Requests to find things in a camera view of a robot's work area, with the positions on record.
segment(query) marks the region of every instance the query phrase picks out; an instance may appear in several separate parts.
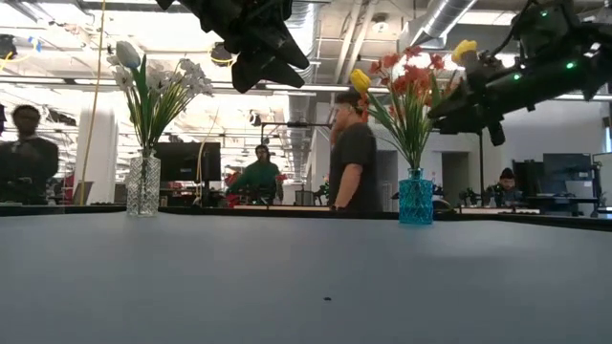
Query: hair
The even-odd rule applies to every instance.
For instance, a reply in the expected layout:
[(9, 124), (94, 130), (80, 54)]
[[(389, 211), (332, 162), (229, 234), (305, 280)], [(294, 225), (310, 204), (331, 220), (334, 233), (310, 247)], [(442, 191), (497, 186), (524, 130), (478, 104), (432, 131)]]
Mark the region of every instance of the hair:
[(37, 114), (38, 115), (38, 119), (40, 119), (40, 112), (38, 111), (38, 109), (36, 109), (35, 107), (33, 107), (31, 105), (19, 105), (19, 106), (17, 106), (14, 110), (12, 110), (12, 116), (13, 117), (17, 117), (21, 113), (26, 112), (26, 111), (32, 111), (33, 113)]
[(348, 92), (342, 92), (336, 96), (336, 104), (347, 104), (355, 109), (355, 113), (361, 116), (363, 110), (360, 107), (361, 94), (354, 89)]
[(513, 170), (510, 168), (504, 168), (504, 170), (501, 171), (501, 176), (499, 176), (499, 179), (514, 179)]
[(268, 156), (268, 161), (270, 161), (270, 149), (268, 149), (268, 146), (265, 144), (260, 144), (258, 146), (255, 147), (255, 153), (257, 153), (258, 150), (260, 149), (264, 149), (266, 151), (266, 155)]

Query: glass vase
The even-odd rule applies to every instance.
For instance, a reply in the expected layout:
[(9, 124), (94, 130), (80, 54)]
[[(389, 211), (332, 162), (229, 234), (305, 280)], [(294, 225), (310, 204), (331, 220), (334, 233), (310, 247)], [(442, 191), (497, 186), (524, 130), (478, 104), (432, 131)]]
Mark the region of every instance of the glass vase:
[(409, 169), (408, 179), (400, 181), (400, 223), (433, 223), (433, 182), (423, 179), (423, 169)]
[(162, 162), (153, 156), (140, 156), (130, 160), (130, 171), (125, 179), (128, 215), (138, 217), (157, 215), (160, 205), (161, 171)]

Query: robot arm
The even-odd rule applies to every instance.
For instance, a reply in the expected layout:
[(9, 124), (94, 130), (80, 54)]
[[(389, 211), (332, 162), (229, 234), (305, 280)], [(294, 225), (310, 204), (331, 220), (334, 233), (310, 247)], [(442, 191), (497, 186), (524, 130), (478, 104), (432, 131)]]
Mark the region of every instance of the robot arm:
[[(510, 38), (521, 54), (504, 68), (495, 54)], [(466, 52), (460, 64), (466, 79), (428, 116), (442, 134), (488, 128), (493, 145), (500, 145), (505, 114), (533, 111), (541, 101), (575, 91), (588, 101), (612, 78), (612, 26), (580, 23), (572, 0), (542, 5), (529, 0), (502, 46), (492, 53)]]
[[(291, 15), (293, 0), (180, 0), (200, 19), (204, 32), (214, 31), (224, 47), (238, 54), (231, 67), (232, 83), (246, 93), (266, 79), (296, 88), (304, 80), (290, 65), (306, 69), (308, 58), (299, 49), (284, 21)], [(157, 0), (167, 10), (173, 0)]]

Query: green shirt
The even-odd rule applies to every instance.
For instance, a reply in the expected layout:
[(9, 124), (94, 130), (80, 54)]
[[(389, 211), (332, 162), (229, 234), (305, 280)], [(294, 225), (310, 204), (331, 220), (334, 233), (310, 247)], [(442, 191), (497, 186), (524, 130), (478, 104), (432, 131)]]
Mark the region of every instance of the green shirt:
[(276, 176), (278, 175), (280, 175), (280, 171), (275, 164), (256, 161), (247, 166), (238, 180), (228, 188), (228, 193), (235, 193), (246, 186), (276, 189)]

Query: man in green shirt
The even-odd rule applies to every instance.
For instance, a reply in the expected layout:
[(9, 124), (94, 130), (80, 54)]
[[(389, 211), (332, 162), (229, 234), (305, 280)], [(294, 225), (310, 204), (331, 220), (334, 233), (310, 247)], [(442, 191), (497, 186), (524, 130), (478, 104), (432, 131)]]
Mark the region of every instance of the man in green shirt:
[(272, 204), (274, 197), (283, 200), (282, 181), (278, 178), (278, 166), (270, 162), (268, 147), (261, 144), (255, 148), (257, 161), (247, 166), (238, 180), (228, 188), (228, 194), (235, 194), (239, 190), (249, 190), (258, 197), (263, 198), (267, 204)]

